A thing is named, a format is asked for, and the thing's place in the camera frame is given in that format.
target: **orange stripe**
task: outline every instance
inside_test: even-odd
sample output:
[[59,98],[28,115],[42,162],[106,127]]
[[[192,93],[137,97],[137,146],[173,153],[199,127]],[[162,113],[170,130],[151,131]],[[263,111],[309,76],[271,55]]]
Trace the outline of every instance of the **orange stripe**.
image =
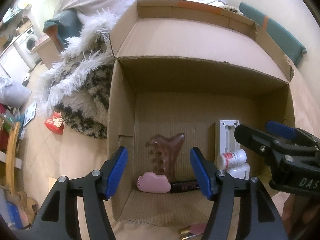
[[269,20],[268,16],[265,16],[264,19],[263,19],[262,30],[264,30],[264,31],[267,29],[268,20]]
[[215,7],[209,4],[191,2],[191,1],[179,1],[178,7],[196,9],[200,11],[212,12],[215,14],[221,14],[222,8]]

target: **box flap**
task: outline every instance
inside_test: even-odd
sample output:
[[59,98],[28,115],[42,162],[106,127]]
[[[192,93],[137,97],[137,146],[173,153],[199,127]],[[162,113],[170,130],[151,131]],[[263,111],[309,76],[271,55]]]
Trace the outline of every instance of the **box flap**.
[[186,57],[227,61],[292,79],[279,46],[254,21],[212,5],[182,0],[137,0],[110,32],[122,57]]

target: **silver bolt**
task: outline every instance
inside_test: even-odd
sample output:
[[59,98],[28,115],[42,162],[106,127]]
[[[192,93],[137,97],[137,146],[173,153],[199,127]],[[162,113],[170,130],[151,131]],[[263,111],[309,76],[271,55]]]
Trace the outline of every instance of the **silver bolt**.
[[67,180],[67,177],[66,176],[61,176],[59,177],[58,181],[59,182],[65,182]]
[[94,170],[93,172],[91,172],[92,176],[99,176],[100,173],[101,172],[99,170]]
[[226,175],[226,172],[224,170],[218,170],[217,171],[218,176],[224,177]]
[[293,158],[290,155],[285,155],[284,159],[288,162],[293,162]]
[[254,183],[257,183],[259,181],[259,179],[257,177],[252,177],[251,181],[254,182]]

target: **blue gripper pad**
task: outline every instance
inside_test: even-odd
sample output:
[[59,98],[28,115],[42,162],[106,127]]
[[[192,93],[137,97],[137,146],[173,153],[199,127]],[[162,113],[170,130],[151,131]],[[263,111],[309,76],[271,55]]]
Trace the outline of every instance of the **blue gripper pad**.
[[115,164],[108,176],[107,190],[105,193],[108,199],[116,193],[124,168],[128,162],[128,150],[125,147],[120,147],[115,156],[113,156],[112,161],[115,161]]
[[205,161],[205,158],[201,154],[199,148],[193,147],[190,150],[190,163],[200,186],[202,195],[204,195],[207,199],[210,199],[213,196],[213,193],[211,191],[211,182],[209,176],[202,165],[203,160]]
[[266,131],[287,140],[294,140],[296,138],[295,128],[274,121],[268,121],[266,123]]

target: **pink cloud-shaped object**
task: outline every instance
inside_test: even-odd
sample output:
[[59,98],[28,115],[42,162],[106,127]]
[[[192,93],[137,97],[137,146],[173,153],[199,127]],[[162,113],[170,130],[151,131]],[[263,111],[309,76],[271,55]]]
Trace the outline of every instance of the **pink cloud-shaped object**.
[[137,187],[144,192],[167,193],[171,189],[171,184],[165,175],[157,175],[148,171],[138,178]]

